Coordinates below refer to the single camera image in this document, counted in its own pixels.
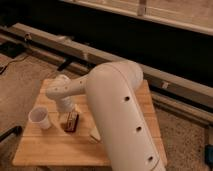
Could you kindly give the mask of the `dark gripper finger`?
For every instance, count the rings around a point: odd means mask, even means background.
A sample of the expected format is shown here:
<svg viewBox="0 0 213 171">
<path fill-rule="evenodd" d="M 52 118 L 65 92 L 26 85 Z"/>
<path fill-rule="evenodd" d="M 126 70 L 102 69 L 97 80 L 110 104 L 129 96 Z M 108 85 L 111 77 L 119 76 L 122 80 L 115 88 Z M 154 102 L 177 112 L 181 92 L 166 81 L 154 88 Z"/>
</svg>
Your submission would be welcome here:
<svg viewBox="0 0 213 171">
<path fill-rule="evenodd" d="M 76 114 L 75 113 L 69 113 L 68 121 L 69 123 L 75 123 L 76 120 Z"/>
</svg>

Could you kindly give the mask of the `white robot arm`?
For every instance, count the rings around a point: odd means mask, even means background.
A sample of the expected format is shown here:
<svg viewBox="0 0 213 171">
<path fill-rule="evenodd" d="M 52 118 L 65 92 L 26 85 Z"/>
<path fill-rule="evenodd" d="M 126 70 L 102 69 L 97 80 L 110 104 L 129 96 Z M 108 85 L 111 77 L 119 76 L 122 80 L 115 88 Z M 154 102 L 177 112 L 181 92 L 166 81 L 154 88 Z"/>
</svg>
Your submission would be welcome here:
<svg viewBox="0 0 213 171">
<path fill-rule="evenodd" d="M 66 112 L 70 96 L 86 95 L 113 171 L 166 171 L 135 96 L 142 82 L 137 63 L 107 62 L 77 79 L 57 76 L 46 96 Z"/>
</svg>

